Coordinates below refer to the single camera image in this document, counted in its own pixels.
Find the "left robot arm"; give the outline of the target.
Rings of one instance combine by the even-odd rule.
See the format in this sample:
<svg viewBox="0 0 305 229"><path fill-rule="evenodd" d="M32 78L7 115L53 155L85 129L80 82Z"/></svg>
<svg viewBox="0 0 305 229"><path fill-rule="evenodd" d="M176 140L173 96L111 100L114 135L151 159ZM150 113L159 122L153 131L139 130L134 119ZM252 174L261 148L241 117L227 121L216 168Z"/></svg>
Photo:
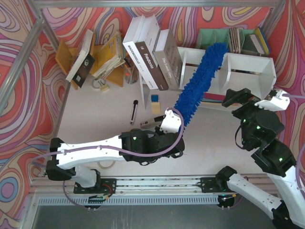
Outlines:
<svg viewBox="0 0 305 229"><path fill-rule="evenodd" d="M67 144L60 138L54 138L50 144L52 156L47 161L46 174L52 181L73 180L82 188L93 188L100 184L100 174L86 168L86 163L125 161L146 166L161 157L179 158L184 149L184 141L178 133L161 134L140 129L80 144Z"/></svg>

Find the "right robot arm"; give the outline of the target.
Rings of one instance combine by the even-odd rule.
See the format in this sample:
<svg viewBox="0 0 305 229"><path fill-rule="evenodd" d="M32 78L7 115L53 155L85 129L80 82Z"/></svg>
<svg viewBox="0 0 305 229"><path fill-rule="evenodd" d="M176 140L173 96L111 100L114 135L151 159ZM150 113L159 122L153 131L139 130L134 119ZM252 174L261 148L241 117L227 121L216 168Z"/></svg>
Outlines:
<svg viewBox="0 0 305 229"><path fill-rule="evenodd" d="M260 208L277 229L303 229L305 227L305 186L300 179L301 158L295 158L290 148L277 139L284 130L277 111L284 111L293 96L280 89L273 89L260 99L244 88L228 89L222 106L241 106L232 111L240 120L242 150L254 151L254 162L273 181L280 197L274 197L253 185L236 170L224 167L216 174L221 191L231 190L242 195Z"/></svg>

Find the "blue microfiber duster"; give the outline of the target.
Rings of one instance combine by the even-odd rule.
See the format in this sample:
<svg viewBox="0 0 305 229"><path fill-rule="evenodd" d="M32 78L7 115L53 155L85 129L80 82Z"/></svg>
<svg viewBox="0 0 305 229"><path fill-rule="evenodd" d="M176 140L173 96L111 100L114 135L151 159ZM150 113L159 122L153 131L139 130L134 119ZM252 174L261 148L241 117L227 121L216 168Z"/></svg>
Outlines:
<svg viewBox="0 0 305 229"><path fill-rule="evenodd" d="M224 55L228 52L225 43L216 42L206 51L197 70L183 88L174 109L180 112L183 126L187 127L215 77L216 71L222 66Z"/></svg>

